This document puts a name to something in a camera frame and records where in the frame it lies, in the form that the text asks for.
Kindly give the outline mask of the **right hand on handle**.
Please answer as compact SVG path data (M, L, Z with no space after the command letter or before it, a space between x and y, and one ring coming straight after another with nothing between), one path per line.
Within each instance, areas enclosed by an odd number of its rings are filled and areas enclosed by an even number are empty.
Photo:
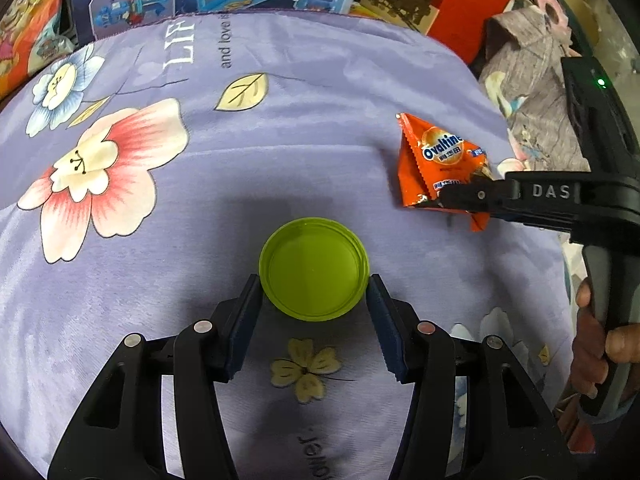
M576 391L593 399L597 385L603 385L612 363L630 364L629 377L620 398L624 403L639 392L640 328L631 324L604 330L592 312L591 284L585 278L576 294L578 307L576 336L572 344L570 382Z

